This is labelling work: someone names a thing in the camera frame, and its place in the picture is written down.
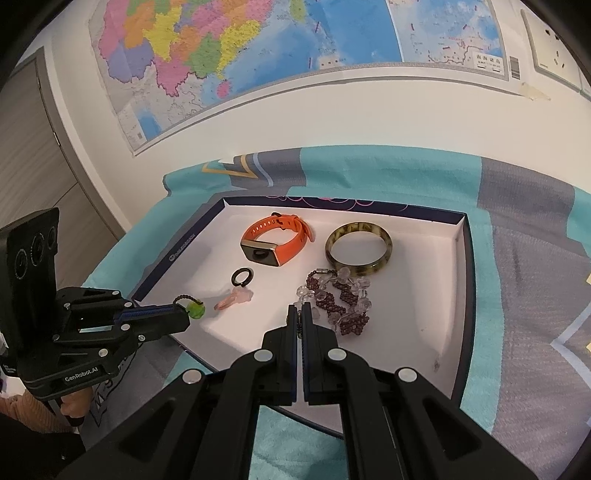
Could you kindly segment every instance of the white wall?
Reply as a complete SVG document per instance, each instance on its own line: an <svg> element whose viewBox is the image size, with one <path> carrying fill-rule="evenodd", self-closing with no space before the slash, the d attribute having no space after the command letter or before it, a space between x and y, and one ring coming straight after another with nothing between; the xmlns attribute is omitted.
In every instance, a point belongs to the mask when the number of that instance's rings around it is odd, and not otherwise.
<svg viewBox="0 0 591 480"><path fill-rule="evenodd" d="M436 80L321 85L205 119L135 157L103 91L90 45L87 22L97 0L74 0L25 56L46 47L66 131L125 229L165 196L162 177L170 171L243 153L312 145L408 145L482 155L591 192L591 102L533 72L520 6L512 1L494 2L505 43L521 49L522 77L551 100Z"/></svg>

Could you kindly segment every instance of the orange watch band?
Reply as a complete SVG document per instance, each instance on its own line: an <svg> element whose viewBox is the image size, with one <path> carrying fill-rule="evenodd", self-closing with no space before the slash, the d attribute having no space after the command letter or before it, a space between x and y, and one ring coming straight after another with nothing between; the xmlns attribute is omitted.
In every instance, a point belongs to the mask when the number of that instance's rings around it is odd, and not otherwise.
<svg viewBox="0 0 591 480"><path fill-rule="evenodd" d="M305 221L297 215L280 215L279 213L273 213L271 216L253 223L242 236L242 241L255 241L263 233L275 228L292 230L296 233L295 237L286 244L268 244L273 246L272 250L275 252L277 266L286 264L300 253L308 239L310 242L314 241L314 233Z"/></svg>

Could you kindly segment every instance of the green pendant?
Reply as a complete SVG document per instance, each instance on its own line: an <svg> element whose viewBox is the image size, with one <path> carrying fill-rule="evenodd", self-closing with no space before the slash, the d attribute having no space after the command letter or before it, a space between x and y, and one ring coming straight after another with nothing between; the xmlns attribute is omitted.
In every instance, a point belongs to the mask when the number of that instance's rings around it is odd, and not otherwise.
<svg viewBox="0 0 591 480"><path fill-rule="evenodd" d="M187 313L192 319L199 320L205 314L205 305L202 301L199 303L191 301L185 307L185 310L187 310Z"/></svg>

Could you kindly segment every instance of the gray door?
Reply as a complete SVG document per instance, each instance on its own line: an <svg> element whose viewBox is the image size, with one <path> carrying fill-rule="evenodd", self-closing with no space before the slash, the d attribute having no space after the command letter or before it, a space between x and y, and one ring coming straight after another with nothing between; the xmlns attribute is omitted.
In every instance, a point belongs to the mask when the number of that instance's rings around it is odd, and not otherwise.
<svg viewBox="0 0 591 480"><path fill-rule="evenodd" d="M0 226L53 206L60 209L57 285L79 286L116 238L88 201L61 151L32 61L0 91Z"/></svg>

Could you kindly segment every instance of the purple beaded bracelet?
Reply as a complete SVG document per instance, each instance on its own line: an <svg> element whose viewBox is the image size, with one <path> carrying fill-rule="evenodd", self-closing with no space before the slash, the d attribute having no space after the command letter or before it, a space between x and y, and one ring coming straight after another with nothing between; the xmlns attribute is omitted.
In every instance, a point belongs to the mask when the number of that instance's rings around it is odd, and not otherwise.
<svg viewBox="0 0 591 480"><path fill-rule="evenodd" d="M313 300L316 304L312 307L314 320L320 318L320 308L328 312L328 321L335 332L339 329L341 335L361 335L369 320L367 311L371 308L371 302L367 298L367 288L370 282L366 277L352 279L350 275L348 267L342 267L338 272L327 268L310 272L306 285L299 286L296 291L299 301L295 306L300 310L305 301ZM335 296L326 291L329 284L340 290L339 298L349 305L348 308L335 303Z"/></svg>

